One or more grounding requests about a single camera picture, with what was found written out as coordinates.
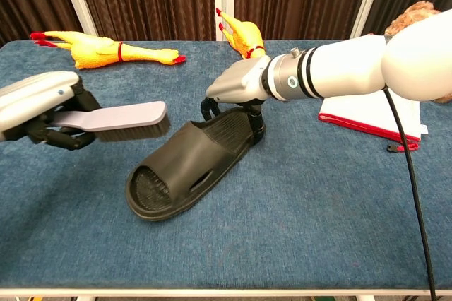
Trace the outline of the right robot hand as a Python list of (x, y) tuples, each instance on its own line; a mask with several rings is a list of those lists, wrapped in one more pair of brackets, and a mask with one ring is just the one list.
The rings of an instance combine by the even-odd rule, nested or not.
[(261, 106), (270, 97), (266, 91), (262, 75), (270, 63), (269, 56), (242, 59), (224, 70), (206, 90), (201, 102), (201, 114), (208, 121), (220, 114), (220, 103), (236, 104), (243, 107), (248, 115), (254, 143), (265, 134)]

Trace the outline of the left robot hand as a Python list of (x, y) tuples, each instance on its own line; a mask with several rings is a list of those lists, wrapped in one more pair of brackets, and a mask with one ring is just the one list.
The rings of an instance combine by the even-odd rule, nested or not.
[(33, 143), (70, 151), (90, 145), (96, 136), (80, 127), (51, 128), (58, 108), (91, 112), (100, 108), (82, 78), (73, 71), (49, 71), (1, 89), (1, 141), (28, 137)]

